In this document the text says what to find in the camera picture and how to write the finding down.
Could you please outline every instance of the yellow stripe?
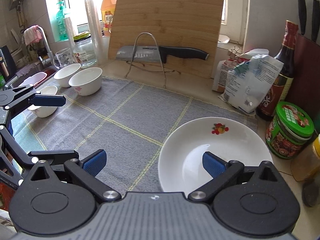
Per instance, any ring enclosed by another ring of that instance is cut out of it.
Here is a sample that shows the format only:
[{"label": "yellow stripe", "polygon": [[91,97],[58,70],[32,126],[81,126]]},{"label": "yellow stripe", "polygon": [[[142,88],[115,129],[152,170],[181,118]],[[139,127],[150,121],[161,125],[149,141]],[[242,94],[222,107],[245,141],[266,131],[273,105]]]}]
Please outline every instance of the yellow stripe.
[{"label": "yellow stripe", "polygon": [[119,126],[119,127],[123,128],[123,129],[127,130],[128,132],[133,133],[134,135],[137,135],[137,136],[139,136],[139,137],[141,137],[141,138],[143,138],[143,139],[145,139],[145,140],[147,140],[149,142],[152,142],[152,143],[154,143],[156,145],[159,145],[159,146],[162,146],[162,144],[163,144],[163,143],[161,143],[161,142],[159,142],[157,140],[154,140],[154,139],[152,139],[152,138],[150,138],[150,137],[148,137],[148,136],[146,136],[146,135],[144,135],[142,133],[139,133],[139,132],[137,132],[137,131],[135,131],[133,129],[130,129],[129,127],[127,127],[127,126],[125,126],[123,124],[120,124],[119,122],[116,122],[116,121],[114,121],[114,120],[112,120],[112,119],[110,119],[110,118],[108,118],[108,117],[106,117],[106,116],[104,116],[102,114],[99,114],[98,112],[96,112],[96,111],[94,111],[94,110],[92,110],[92,109],[90,109],[90,108],[78,103],[77,101],[74,101],[73,99],[69,98],[65,94],[62,94],[62,95],[64,95],[66,97],[66,99],[68,99],[69,101],[73,102],[74,104],[76,104],[76,105],[88,110],[89,112],[95,114],[96,116],[98,116],[98,117],[100,117],[102,119],[106,119],[108,122],[111,122],[111,123],[115,124],[116,126]]},{"label": "yellow stripe", "polygon": [[61,114],[64,110],[68,109],[68,107],[71,106],[72,104],[73,104],[73,103],[71,103],[70,105],[66,106],[66,107],[63,108],[59,113],[57,113],[54,117],[52,117],[52,119],[51,119],[49,122],[47,122],[47,123],[45,124],[45,126],[42,127],[39,132],[37,132],[37,134],[39,134],[44,128],[47,127],[47,125],[48,125],[49,123],[51,123],[51,122],[52,122],[59,114]]},{"label": "yellow stripe", "polygon": [[90,134],[88,134],[88,135],[82,140],[82,142],[80,142],[80,143],[78,144],[78,146],[75,148],[75,151],[76,151],[77,149],[79,149],[79,147],[80,147],[81,145],[83,145],[83,144],[87,141],[87,139],[90,138],[106,121],[108,121],[109,118],[110,118],[111,116],[113,116],[126,102],[128,102],[136,93],[138,93],[138,92],[142,89],[142,87],[143,87],[143,85],[140,86],[140,87],[139,87],[132,95],[130,95],[125,101],[123,101],[122,104],[120,104],[111,114],[108,115],[108,117],[105,117],[104,120],[103,120]]},{"label": "yellow stripe", "polygon": [[147,140],[147,141],[149,141],[149,142],[152,142],[152,143],[154,143],[154,144],[156,144],[156,145],[159,145],[159,146],[162,146],[162,145],[163,145],[163,143],[161,143],[161,142],[159,142],[159,141],[157,141],[157,140],[154,140],[154,139],[150,138],[149,136],[146,136],[146,135],[144,135],[144,134],[142,134],[142,133],[139,133],[139,132],[137,132],[136,130],[133,130],[133,129],[131,129],[131,128],[129,128],[129,127],[127,127],[127,126],[119,123],[119,122],[116,122],[116,121],[114,121],[114,120],[112,120],[112,119],[109,119],[109,118],[107,118],[107,121],[115,124],[116,126],[121,127],[122,129],[125,129],[125,130],[127,130],[128,132],[133,133],[134,135],[137,135],[137,136],[139,136],[139,137],[141,137],[141,138],[143,138],[143,139],[145,139],[145,140]]},{"label": "yellow stripe", "polygon": [[44,143],[40,140],[40,138],[38,137],[38,135],[36,134],[36,132],[32,129],[32,127],[30,126],[30,124],[27,121],[26,116],[24,115],[24,113],[22,112],[23,118],[25,120],[25,122],[27,123],[27,126],[29,127],[30,131],[33,133],[33,135],[35,136],[35,138],[38,140],[38,142],[40,143],[41,147],[46,151],[47,148],[45,147]]},{"label": "yellow stripe", "polygon": [[[177,126],[179,125],[181,119],[183,118],[183,116],[186,114],[189,106],[191,105],[193,98],[189,99],[189,102],[187,103],[187,105],[184,107],[183,111],[181,112],[181,114],[179,115],[178,119],[176,120],[176,122],[174,123],[174,125],[172,126],[172,128],[170,129],[170,131],[168,132],[165,140],[169,137],[169,135],[177,128]],[[144,167],[144,169],[141,171],[141,173],[138,175],[138,177],[135,179],[135,181],[132,183],[132,185],[128,188],[127,191],[132,191],[137,184],[142,180],[142,178],[144,177],[144,175],[148,172],[148,170],[151,168],[151,166],[155,163],[155,161],[158,159],[159,155],[160,155],[160,151],[161,151],[161,147],[159,147],[159,149],[157,150],[157,152],[153,155],[153,157],[151,158],[151,160],[148,162],[148,164]]]},{"label": "yellow stripe", "polygon": [[143,86],[144,85],[142,84],[131,96],[129,96],[125,101],[123,101],[121,105],[119,105],[111,114],[108,115],[108,118],[113,116],[126,102],[128,102],[136,93],[138,93],[143,88]]},{"label": "yellow stripe", "polygon": [[105,122],[106,122],[106,119],[104,119],[91,133],[89,133],[89,134],[82,140],[82,142],[78,144],[78,146],[75,148],[75,151],[76,151],[77,149],[79,149],[79,147],[80,147],[81,145],[83,145],[83,144],[86,142],[86,140],[87,140],[88,138],[90,138]]},{"label": "yellow stripe", "polygon": [[[109,76],[104,76],[104,77],[112,78],[112,79],[120,79],[120,80],[129,80],[129,79],[123,79],[123,78],[109,77]],[[156,86],[152,86],[152,85],[146,85],[146,84],[144,84],[144,85],[145,85],[145,86],[148,86],[148,87],[159,88],[159,89],[162,89],[162,90],[166,90],[166,91],[175,93],[175,94],[177,94],[177,95],[181,95],[181,96],[185,96],[185,97],[191,98],[190,96],[187,96],[187,95],[184,95],[184,94],[181,94],[181,93],[172,91],[172,90],[168,90],[168,89],[165,89],[165,88],[156,87]],[[198,100],[198,101],[200,101],[200,102],[203,102],[203,103],[206,103],[206,104],[209,104],[209,105],[212,105],[212,106],[217,106],[217,105],[215,105],[215,104],[213,104],[213,103],[209,103],[209,102],[206,102],[206,101],[203,101],[203,100],[200,100],[200,99],[196,99],[196,100]],[[228,111],[230,111],[230,112],[237,113],[237,114],[242,115],[242,116],[247,116],[247,115],[241,113],[240,111],[228,109],[228,108],[223,107],[223,106],[217,106],[217,107],[222,108],[222,109],[226,109],[226,110],[228,110]]]}]

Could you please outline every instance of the faucet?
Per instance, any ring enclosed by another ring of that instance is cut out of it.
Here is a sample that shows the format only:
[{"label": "faucet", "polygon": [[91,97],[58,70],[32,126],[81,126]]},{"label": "faucet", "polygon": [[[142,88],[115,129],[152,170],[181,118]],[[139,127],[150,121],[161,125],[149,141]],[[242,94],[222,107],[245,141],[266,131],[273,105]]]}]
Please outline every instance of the faucet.
[{"label": "faucet", "polygon": [[41,33],[42,39],[44,41],[44,46],[48,52],[48,57],[49,57],[48,59],[42,59],[41,57],[39,57],[39,60],[41,61],[43,66],[48,65],[50,62],[53,64],[53,53],[49,47],[49,43],[48,43],[47,37],[44,34],[44,30],[40,26],[38,26],[36,29]]},{"label": "faucet", "polygon": [[45,34],[44,34],[44,30],[43,30],[42,27],[40,27],[40,26],[38,26],[36,29],[40,31],[41,36],[42,36],[42,39],[43,39],[43,41],[44,41],[44,46],[45,46],[45,48],[46,48],[46,50],[47,50],[47,52],[48,52],[48,57],[49,57],[49,59],[51,60],[51,62],[53,63],[53,53],[52,53],[52,50],[51,50],[50,47],[49,47],[49,43],[48,43],[48,41],[47,41],[47,37],[46,37]]}]

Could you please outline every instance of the bamboo cutting board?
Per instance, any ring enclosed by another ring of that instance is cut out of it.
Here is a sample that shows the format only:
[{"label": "bamboo cutting board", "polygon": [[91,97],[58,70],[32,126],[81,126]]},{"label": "bamboo cutting board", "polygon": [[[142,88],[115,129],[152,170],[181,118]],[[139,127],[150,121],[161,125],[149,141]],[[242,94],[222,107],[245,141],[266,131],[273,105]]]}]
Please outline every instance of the bamboo cutting board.
[{"label": "bamboo cutting board", "polygon": [[[139,33],[153,34],[158,45],[192,47],[209,53],[207,61],[168,56],[165,68],[210,78],[216,54],[223,0],[117,0],[112,22],[109,58],[134,45]],[[154,46],[150,36],[138,45]]]}]

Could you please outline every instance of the soy sauce bottle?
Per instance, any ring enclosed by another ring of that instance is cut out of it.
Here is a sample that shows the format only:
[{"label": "soy sauce bottle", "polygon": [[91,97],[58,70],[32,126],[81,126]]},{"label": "soy sauce bottle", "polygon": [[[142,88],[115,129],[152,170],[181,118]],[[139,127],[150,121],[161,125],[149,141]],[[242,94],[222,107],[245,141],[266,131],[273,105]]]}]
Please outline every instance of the soy sauce bottle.
[{"label": "soy sauce bottle", "polygon": [[265,98],[257,107],[257,115],[266,121],[271,121],[275,115],[276,105],[288,94],[294,77],[294,47],[299,26],[286,21],[282,47],[275,59],[284,63],[280,74],[271,86]]}]

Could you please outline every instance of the pink container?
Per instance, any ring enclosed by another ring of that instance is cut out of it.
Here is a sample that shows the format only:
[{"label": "pink container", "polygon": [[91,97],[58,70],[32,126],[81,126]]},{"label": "pink container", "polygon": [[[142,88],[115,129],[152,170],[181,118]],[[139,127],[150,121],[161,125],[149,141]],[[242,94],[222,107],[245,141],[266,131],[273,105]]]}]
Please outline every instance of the pink container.
[{"label": "pink container", "polygon": [[43,81],[46,77],[47,77],[47,73],[39,72],[37,74],[34,74],[31,77],[28,77],[21,85],[19,85],[19,87],[26,86],[29,84],[33,84],[33,86],[36,86],[41,81]]}]

